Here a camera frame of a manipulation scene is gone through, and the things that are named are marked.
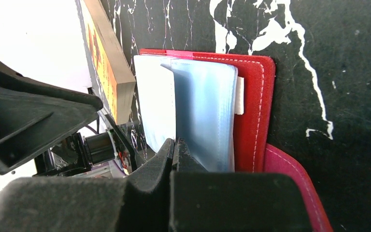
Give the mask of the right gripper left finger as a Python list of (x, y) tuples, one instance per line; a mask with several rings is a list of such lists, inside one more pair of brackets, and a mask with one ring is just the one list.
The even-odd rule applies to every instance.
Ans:
[(124, 178), (28, 177), (0, 192), (0, 232), (166, 232), (174, 140)]

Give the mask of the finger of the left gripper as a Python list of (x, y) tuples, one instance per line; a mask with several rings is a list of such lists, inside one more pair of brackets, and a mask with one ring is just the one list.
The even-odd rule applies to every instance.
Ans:
[(25, 77), (0, 61), (0, 174), (6, 174), (94, 121), (97, 96)]

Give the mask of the red card holder wallet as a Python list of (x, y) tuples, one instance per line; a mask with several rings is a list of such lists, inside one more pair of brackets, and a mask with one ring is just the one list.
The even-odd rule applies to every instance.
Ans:
[(303, 166), (284, 151), (268, 144), (268, 127), (275, 79), (275, 63), (270, 57), (166, 49), (141, 49), (141, 55), (161, 55), (199, 61), (216, 61), (238, 69), (244, 85), (237, 97), (244, 113), (234, 118), (235, 170), (279, 173), (298, 185), (314, 232), (331, 232), (327, 214)]

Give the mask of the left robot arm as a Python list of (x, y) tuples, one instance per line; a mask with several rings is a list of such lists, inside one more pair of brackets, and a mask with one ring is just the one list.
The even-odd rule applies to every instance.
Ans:
[(34, 161), (38, 176), (73, 176), (136, 151), (93, 92), (42, 83), (0, 61), (0, 175)]

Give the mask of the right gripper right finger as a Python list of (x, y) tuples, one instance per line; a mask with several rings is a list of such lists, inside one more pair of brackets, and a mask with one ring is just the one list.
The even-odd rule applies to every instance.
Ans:
[(180, 139), (170, 175), (171, 232), (310, 232), (294, 180), (276, 173), (208, 172)]

